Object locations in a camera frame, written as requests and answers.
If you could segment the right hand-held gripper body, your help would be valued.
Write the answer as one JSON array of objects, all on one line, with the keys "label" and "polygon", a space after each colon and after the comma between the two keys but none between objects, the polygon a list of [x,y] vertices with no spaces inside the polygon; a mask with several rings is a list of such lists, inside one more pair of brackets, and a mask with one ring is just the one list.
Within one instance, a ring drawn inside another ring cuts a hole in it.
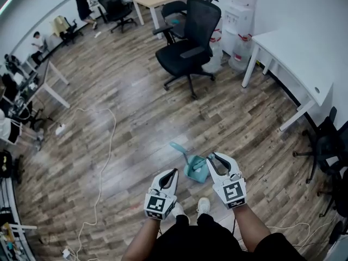
[{"label": "right hand-held gripper body", "polygon": [[246,183],[244,178],[236,181],[230,179],[214,183],[213,189],[227,209],[233,209],[246,203]]}]

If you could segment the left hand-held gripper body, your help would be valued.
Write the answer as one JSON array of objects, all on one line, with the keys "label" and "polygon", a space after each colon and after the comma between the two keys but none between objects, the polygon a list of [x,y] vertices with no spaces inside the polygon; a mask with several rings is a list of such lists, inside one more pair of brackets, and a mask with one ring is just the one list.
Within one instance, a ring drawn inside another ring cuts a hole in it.
[{"label": "left hand-held gripper body", "polygon": [[167,195],[156,189],[151,189],[145,195],[144,212],[149,218],[165,220],[173,210],[177,196]]}]

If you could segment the person's left forearm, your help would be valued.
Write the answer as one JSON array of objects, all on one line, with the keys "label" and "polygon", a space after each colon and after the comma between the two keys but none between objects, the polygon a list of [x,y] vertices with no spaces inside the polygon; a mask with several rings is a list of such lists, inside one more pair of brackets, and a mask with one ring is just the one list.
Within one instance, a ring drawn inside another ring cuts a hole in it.
[{"label": "person's left forearm", "polygon": [[147,218],[128,248],[121,261],[144,261],[150,255],[157,239],[160,220]]}]

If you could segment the person's right forearm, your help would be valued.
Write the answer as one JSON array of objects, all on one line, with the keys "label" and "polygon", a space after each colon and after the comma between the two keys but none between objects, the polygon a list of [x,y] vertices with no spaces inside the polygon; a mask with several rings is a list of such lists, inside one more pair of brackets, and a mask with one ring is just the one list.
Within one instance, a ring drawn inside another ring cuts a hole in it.
[{"label": "person's right forearm", "polygon": [[244,245],[249,252],[254,252],[258,244],[271,234],[261,219],[247,205],[233,208]]}]

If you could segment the teal dustpan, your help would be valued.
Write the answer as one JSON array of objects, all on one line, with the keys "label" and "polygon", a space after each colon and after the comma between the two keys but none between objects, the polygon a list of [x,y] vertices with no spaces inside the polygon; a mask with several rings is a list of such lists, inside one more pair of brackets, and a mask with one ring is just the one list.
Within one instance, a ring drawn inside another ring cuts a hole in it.
[{"label": "teal dustpan", "polygon": [[194,181],[204,183],[209,175],[206,159],[198,155],[188,155],[188,151],[175,142],[170,142],[170,146],[184,155],[184,174]]}]

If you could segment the person's left white shoe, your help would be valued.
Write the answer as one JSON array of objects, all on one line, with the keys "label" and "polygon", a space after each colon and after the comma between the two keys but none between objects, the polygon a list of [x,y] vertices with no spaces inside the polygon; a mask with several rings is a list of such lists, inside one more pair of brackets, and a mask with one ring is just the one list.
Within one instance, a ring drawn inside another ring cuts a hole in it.
[{"label": "person's left white shoe", "polygon": [[182,205],[178,202],[176,202],[175,206],[173,207],[171,214],[176,218],[179,215],[186,216],[186,213],[184,212],[184,209]]}]

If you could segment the person's white shoe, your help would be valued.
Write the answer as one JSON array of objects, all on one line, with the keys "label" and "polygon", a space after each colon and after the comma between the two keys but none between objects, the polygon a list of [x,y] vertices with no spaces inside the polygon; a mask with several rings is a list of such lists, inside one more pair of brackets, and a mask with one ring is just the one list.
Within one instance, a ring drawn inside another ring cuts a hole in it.
[{"label": "person's white shoe", "polygon": [[176,218],[179,215],[186,216],[186,213],[184,212],[184,209],[182,205],[178,202],[176,202],[175,206],[173,207],[171,214]]},{"label": "person's white shoe", "polygon": [[210,200],[207,197],[202,197],[198,201],[197,213],[198,216],[208,214],[210,212]]}]

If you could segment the person's right white shoe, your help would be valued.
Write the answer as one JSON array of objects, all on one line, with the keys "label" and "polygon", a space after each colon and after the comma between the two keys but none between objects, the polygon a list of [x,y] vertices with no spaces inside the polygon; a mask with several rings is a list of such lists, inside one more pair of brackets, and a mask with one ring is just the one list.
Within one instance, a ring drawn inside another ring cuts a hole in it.
[{"label": "person's right white shoe", "polygon": [[210,200],[207,197],[202,197],[198,201],[197,213],[198,216],[208,214],[210,212]]}]

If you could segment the person's black clothes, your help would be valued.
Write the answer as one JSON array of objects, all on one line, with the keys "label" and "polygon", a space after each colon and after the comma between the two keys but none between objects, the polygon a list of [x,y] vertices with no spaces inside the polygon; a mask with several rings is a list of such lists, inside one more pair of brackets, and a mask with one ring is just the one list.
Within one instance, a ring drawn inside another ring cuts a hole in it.
[{"label": "person's black clothes", "polygon": [[282,233],[271,233],[254,252],[243,251],[227,228],[208,214],[189,225],[187,216],[176,222],[156,242],[144,261],[306,261]]}]

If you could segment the black floor stand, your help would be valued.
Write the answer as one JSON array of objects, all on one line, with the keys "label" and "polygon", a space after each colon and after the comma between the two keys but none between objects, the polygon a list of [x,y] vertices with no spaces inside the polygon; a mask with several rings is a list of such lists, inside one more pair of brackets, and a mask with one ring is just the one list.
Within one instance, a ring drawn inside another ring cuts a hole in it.
[{"label": "black floor stand", "polygon": [[331,235],[329,237],[328,244],[334,245],[340,238],[340,236],[343,235],[343,222],[339,221],[333,228]]}]

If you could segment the black mesh headrest office chair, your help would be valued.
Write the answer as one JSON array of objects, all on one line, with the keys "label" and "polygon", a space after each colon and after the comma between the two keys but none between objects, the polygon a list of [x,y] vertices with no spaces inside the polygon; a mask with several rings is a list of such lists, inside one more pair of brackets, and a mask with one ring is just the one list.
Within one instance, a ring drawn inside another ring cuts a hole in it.
[{"label": "black mesh headrest office chair", "polygon": [[172,79],[164,83],[164,89],[169,89],[173,81],[187,77],[191,96],[197,99],[192,85],[191,75],[208,76],[214,81],[212,73],[203,70],[213,57],[210,38],[221,18],[221,9],[212,3],[218,0],[187,0],[184,25],[184,38],[178,42],[170,39],[171,25],[165,25],[153,31],[153,34],[164,33],[167,46],[156,51],[156,58],[160,65],[171,75]]}]

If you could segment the dark desk with white legs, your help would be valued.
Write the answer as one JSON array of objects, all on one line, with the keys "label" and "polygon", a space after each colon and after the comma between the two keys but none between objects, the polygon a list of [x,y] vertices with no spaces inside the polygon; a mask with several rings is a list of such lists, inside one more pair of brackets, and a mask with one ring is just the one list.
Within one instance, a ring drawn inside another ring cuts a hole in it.
[{"label": "dark desk with white legs", "polygon": [[70,108],[70,104],[64,100],[56,91],[48,85],[48,73],[52,71],[53,74],[58,77],[65,85],[69,85],[70,82],[65,76],[56,68],[50,58],[47,58],[41,65],[34,71],[34,73],[20,86],[19,94],[23,95],[29,103],[39,91],[45,90],[54,99],[56,99],[65,108]]}]

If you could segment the white shelving rack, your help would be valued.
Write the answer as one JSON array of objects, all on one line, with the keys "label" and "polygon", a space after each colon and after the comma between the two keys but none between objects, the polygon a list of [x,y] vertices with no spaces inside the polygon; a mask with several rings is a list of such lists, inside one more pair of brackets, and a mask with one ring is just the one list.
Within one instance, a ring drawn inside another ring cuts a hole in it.
[{"label": "white shelving rack", "polygon": [[0,179],[0,261],[36,261],[27,240],[36,229],[21,223],[12,179]]}]

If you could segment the white water dispenser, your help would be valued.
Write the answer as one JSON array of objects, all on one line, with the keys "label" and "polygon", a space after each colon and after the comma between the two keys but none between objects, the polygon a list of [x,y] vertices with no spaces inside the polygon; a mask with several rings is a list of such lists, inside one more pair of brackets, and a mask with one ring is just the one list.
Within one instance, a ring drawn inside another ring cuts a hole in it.
[{"label": "white water dispenser", "polygon": [[238,35],[251,33],[251,24],[254,11],[233,3],[226,4],[222,13],[222,50],[229,56],[232,55],[233,47]]}]

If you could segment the pale yellow cloth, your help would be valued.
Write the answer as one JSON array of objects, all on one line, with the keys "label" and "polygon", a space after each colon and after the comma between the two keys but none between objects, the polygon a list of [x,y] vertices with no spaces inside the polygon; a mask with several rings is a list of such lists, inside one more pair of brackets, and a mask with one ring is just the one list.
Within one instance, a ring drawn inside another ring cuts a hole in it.
[{"label": "pale yellow cloth", "polygon": [[60,33],[67,33],[67,30],[69,28],[69,25],[67,24],[65,18],[60,15],[49,23],[52,27],[53,34],[55,34],[57,37],[60,36]]}]

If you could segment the ceiling light strip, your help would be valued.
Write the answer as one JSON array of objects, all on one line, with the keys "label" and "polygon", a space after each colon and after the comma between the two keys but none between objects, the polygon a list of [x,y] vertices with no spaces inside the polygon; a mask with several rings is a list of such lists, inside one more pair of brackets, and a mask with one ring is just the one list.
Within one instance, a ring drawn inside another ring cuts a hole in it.
[{"label": "ceiling light strip", "polygon": [[6,0],[6,2],[0,7],[0,16],[4,13],[6,8],[10,5],[12,0]]}]

